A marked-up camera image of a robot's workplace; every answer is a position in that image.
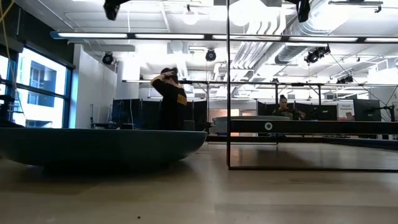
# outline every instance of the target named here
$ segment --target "sign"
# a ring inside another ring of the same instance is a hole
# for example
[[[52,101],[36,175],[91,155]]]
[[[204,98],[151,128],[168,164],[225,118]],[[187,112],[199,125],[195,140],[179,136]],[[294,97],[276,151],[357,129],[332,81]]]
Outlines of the sign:
[[[352,121],[354,118],[354,104],[353,103],[338,103],[337,115],[339,121]]]

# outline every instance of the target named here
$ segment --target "hand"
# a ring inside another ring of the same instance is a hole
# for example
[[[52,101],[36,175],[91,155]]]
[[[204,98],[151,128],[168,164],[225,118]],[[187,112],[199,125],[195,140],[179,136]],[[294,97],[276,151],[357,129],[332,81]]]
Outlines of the hand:
[[[169,72],[162,73],[162,75],[164,75],[165,77],[170,77],[170,76],[175,75],[175,73],[174,73],[174,71],[169,71]]]

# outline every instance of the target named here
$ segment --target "person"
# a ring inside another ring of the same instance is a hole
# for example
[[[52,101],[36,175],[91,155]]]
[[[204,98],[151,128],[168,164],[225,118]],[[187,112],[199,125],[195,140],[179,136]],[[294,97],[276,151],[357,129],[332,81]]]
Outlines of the person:
[[[280,96],[279,108],[277,110],[274,110],[272,114],[276,116],[285,116],[288,117],[290,120],[298,120],[305,118],[305,113],[298,110],[291,110],[287,106],[287,98],[284,95]]]
[[[177,68],[165,68],[150,83],[163,96],[159,118],[161,130],[183,130],[187,95],[179,85],[177,73]]]

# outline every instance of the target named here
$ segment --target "white wall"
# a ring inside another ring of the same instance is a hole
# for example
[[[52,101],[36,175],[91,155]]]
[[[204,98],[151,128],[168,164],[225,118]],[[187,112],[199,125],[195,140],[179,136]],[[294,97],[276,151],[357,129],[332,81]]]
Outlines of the white wall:
[[[139,84],[124,83],[123,80],[139,80],[140,64],[134,58],[125,59],[118,63],[118,81],[116,89],[116,100],[138,99]]]
[[[117,75],[87,54],[80,44],[75,45],[73,63],[76,69],[72,74],[70,128],[90,128],[90,105],[94,122],[106,122],[116,96]]]

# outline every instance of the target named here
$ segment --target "round dark platform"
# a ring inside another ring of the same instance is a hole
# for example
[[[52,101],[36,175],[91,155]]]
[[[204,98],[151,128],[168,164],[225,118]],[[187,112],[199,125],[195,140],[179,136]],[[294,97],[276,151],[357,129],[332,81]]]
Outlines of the round dark platform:
[[[149,167],[197,151],[206,132],[0,128],[0,151],[45,167]]]

